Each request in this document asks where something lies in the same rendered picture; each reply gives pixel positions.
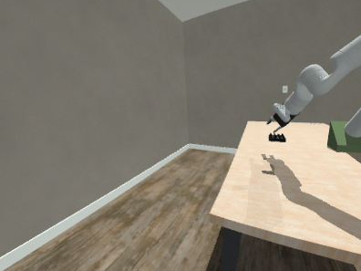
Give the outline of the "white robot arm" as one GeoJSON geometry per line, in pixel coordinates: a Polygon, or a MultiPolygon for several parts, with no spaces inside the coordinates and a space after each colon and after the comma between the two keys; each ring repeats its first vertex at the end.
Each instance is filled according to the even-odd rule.
{"type": "MultiPolygon", "coordinates": [[[[361,35],[331,56],[334,68],[328,75],[319,65],[311,65],[300,74],[290,103],[304,108],[314,96],[322,96],[331,90],[349,72],[361,66],[361,35]]],[[[345,125],[345,132],[352,137],[361,137],[361,109],[345,125]]]]}

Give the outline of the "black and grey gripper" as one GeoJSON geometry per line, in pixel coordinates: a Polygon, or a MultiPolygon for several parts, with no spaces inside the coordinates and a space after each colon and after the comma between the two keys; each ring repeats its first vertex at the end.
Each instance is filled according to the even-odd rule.
{"type": "Polygon", "coordinates": [[[297,108],[293,106],[289,98],[283,103],[283,105],[280,104],[273,104],[273,110],[276,112],[266,123],[267,125],[272,122],[272,119],[275,119],[277,123],[280,125],[273,133],[276,133],[279,129],[285,127],[295,116],[300,114],[300,112],[304,108],[297,108]],[[281,120],[282,119],[282,120],[281,120]]]}

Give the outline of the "black knob box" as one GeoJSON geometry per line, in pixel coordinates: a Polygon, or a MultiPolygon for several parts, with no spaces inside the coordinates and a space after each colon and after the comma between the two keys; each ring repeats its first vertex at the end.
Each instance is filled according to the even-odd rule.
{"type": "Polygon", "coordinates": [[[274,136],[271,134],[271,137],[270,137],[270,134],[269,134],[269,141],[283,141],[283,142],[286,142],[286,138],[285,138],[285,136],[283,134],[280,136],[279,133],[277,133],[277,135],[275,135],[275,133],[274,133],[274,136]],[[277,138],[276,138],[276,136],[277,136],[277,138]]]}

